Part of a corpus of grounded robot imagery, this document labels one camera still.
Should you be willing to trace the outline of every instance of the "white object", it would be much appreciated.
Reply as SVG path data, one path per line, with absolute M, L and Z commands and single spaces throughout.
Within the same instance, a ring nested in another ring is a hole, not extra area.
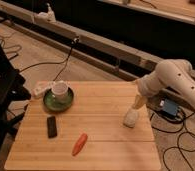
M 50 82 L 39 82 L 35 88 L 33 89 L 32 95 L 35 98 L 41 98 L 44 96 L 45 92 L 52 88 L 52 86 L 55 84 L 54 81 Z
M 38 15 L 38 18 L 42 18 L 44 20 L 48 20 L 49 19 L 49 14 L 46 12 L 40 12 Z
M 145 103 L 147 99 L 145 97 L 142 97 L 140 95 L 136 95 L 134 104 L 129 108 L 127 111 L 123 124 L 129 128 L 133 128 L 138 120 L 139 117 L 139 111 Z
M 50 22 L 56 22 L 55 13 L 54 13 L 54 11 L 52 10 L 52 8 L 51 8 L 51 6 L 50 6 L 49 3 L 47 3 L 47 7 L 48 7 L 48 12 L 47 12 L 47 14 L 48 14 L 48 20 L 49 20 Z
M 64 81 L 59 81 L 52 86 L 52 93 L 58 100 L 62 101 L 68 95 L 68 85 Z
M 138 120 L 139 112 L 137 109 L 130 108 L 124 117 L 123 124 L 129 128 L 134 128 Z
M 195 109 L 195 81 L 190 76 L 191 64 L 187 60 L 163 60 L 149 75 L 138 79 L 142 96 L 152 97 L 161 89 L 171 87 Z

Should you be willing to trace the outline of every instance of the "orange carrot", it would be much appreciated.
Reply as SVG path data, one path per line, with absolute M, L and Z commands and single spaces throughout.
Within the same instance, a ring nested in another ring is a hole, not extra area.
M 77 140 L 77 142 L 75 143 L 75 146 L 72 150 L 72 155 L 73 156 L 76 156 L 80 151 L 81 149 L 83 148 L 84 144 L 86 143 L 88 139 L 88 135 L 83 133 L 80 138 Z

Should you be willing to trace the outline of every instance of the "white cup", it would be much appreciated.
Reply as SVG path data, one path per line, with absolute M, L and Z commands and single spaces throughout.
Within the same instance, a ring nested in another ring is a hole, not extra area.
M 56 82 L 51 91 L 56 99 L 63 101 L 68 96 L 68 85 L 64 81 Z

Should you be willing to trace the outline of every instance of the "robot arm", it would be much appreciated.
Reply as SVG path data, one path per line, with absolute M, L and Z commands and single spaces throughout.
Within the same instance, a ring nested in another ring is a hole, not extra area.
M 171 87 L 195 109 L 195 81 L 190 76 L 191 64 L 186 60 L 163 60 L 149 75 L 137 80 L 142 96 L 152 97 L 161 89 Z

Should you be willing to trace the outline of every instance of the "cable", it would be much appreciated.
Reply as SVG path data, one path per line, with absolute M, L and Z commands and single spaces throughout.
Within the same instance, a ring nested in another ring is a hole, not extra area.
M 178 110 L 177 116 L 174 118 L 167 117 L 166 113 L 162 114 L 158 111 L 155 111 L 155 113 L 171 124 L 181 124 L 186 119 L 186 114 L 181 112 L 181 109 Z
M 195 134 L 192 133 L 191 131 L 189 131 L 188 128 L 187 128 L 187 125 L 186 125 L 187 119 L 189 119 L 189 118 L 191 118 L 192 116 L 194 116 L 194 115 L 195 115 L 195 112 L 193 112 L 193 113 L 190 114 L 189 116 L 186 116 L 185 111 L 184 111 L 182 108 L 179 108 L 179 113 L 182 114 L 182 116 L 183 116 L 182 122 L 179 122 L 179 124 L 182 124 L 182 126 L 181 126 L 181 128 L 180 128 L 179 130 L 171 132 L 171 131 L 161 130 L 161 129 L 156 128 L 156 127 L 154 127 L 154 126 L 152 126 L 152 128 L 154 128 L 154 129 L 156 129 L 156 130 L 158 130 L 158 131 L 160 131 L 160 132 L 164 132 L 164 133 L 178 133 L 178 132 L 182 131 L 183 129 L 185 129 L 185 131 L 182 132 L 182 133 L 181 133 L 180 135 L 178 135 L 178 137 L 177 137 L 177 146 L 169 147 L 169 148 L 167 148 L 167 149 L 163 152 L 163 163 L 164 163 L 166 169 L 170 171 L 171 169 L 168 167 L 168 165 L 167 165 L 167 163 L 166 163 L 166 154 L 167 154 L 167 152 L 170 151 L 170 150 L 177 149 L 177 150 L 179 151 L 179 153 L 181 154 L 181 156 L 183 157 L 183 159 L 185 160 L 185 162 L 187 163 L 187 165 L 189 166 L 189 168 L 190 168 L 192 171 L 194 171 L 194 169 L 193 169 L 191 163 L 188 161 L 188 159 L 186 158 L 186 156 L 184 155 L 183 152 L 190 152 L 190 153 L 192 153 L 192 152 L 195 152 L 195 148 L 194 148 L 194 149 L 186 149 L 186 148 L 183 148 L 183 147 L 181 147 L 180 141 L 181 141 L 182 137 L 183 137 L 184 135 L 187 135 L 187 134 L 189 134 L 193 139 L 195 139 Z M 155 114 L 157 114 L 157 112 L 154 112 L 154 113 L 151 115 L 150 120 L 153 119 L 153 117 L 155 116 Z M 161 117 L 162 119 L 166 120 L 168 123 L 174 124 L 174 123 L 170 122 L 169 120 L 165 119 L 165 117 L 162 117 L 162 115 L 158 115 L 158 116 Z
M 10 114 L 12 114 L 14 117 L 16 117 L 16 114 L 13 113 L 10 109 L 7 109 L 7 111 L 8 111 Z
M 156 113 L 153 113 L 153 114 L 152 114 L 150 120 L 153 119 L 153 117 L 155 116 L 155 114 L 156 114 Z M 176 134 L 176 133 L 178 133 L 178 132 L 180 132 L 180 131 L 183 130 L 184 124 L 182 123 L 181 127 L 180 127 L 178 130 L 176 130 L 176 131 L 167 131 L 167 130 L 163 130 L 163 129 L 157 128 L 157 127 L 155 127 L 155 126 L 153 126 L 153 125 L 152 125 L 152 128 L 155 129 L 155 130 L 157 130 L 157 131 L 160 131 L 160 132 L 164 132 L 164 133 L 168 133 L 168 134 Z
M 31 4 L 31 11 L 32 11 L 32 16 L 33 16 L 33 21 L 32 21 L 32 24 L 31 24 L 31 26 L 29 27 L 29 30 L 32 30 L 33 29 L 33 27 L 35 26 L 34 25 L 34 20 L 35 20 L 35 12 L 34 12 L 34 8 L 35 8 L 35 1 L 34 0 L 32 0 L 32 4 Z
M 146 4 L 149 4 L 149 5 L 151 5 L 154 9 L 157 9 L 157 6 L 155 6 L 155 5 L 152 4 L 151 2 L 147 2 L 147 1 L 145 1 L 145 0 L 139 0 L 139 1 L 141 1 L 141 2 L 143 2 L 143 3 L 146 3 Z
M 5 54 L 8 56 L 8 54 L 13 54 L 11 57 L 8 57 L 9 60 L 12 60 L 14 59 L 15 57 L 18 56 L 18 52 L 22 49 L 22 46 L 21 45 L 13 45 L 13 46 L 8 46 L 8 47 L 5 47 L 5 44 L 6 44 L 6 41 L 5 39 L 10 39 L 16 32 L 13 32 L 11 35 L 9 36 L 1 36 L 0 35 L 0 44 L 1 44 L 1 47 L 5 50 L 9 50 L 9 49 L 14 49 L 14 48 L 17 48 L 15 50 L 10 50 L 8 52 L 5 51 Z
M 30 69 L 30 68 L 39 66 L 39 65 L 52 65 L 52 64 L 54 64 L 54 65 L 55 65 L 55 64 L 60 65 L 60 64 L 65 63 L 65 66 L 59 71 L 59 73 L 58 73 L 58 74 L 56 75 L 56 77 L 53 79 L 53 80 L 55 81 L 55 80 L 58 78 L 58 76 L 65 70 L 65 68 L 66 68 L 66 66 L 67 66 L 67 64 L 68 64 L 68 60 L 69 60 L 69 58 L 70 58 L 70 55 L 71 55 L 71 53 L 72 53 L 72 50 L 73 50 L 73 48 L 75 47 L 75 45 L 76 45 L 78 42 L 79 42 L 79 38 L 78 38 L 78 37 L 74 38 L 74 40 L 73 40 L 72 43 L 71 43 L 71 48 L 70 48 L 70 50 L 69 50 L 68 56 L 67 56 L 67 58 L 64 59 L 63 61 L 61 61 L 61 62 L 40 62 L 40 63 L 30 65 L 30 66 L 28 66 L 28 67 L 26 67 L 26 68 L 20 70 L 20 73 L 22 73 L 22 72 L 24 72 L 24 71 L 26 71 L 26 70 L 28 70 L 28 69 Z

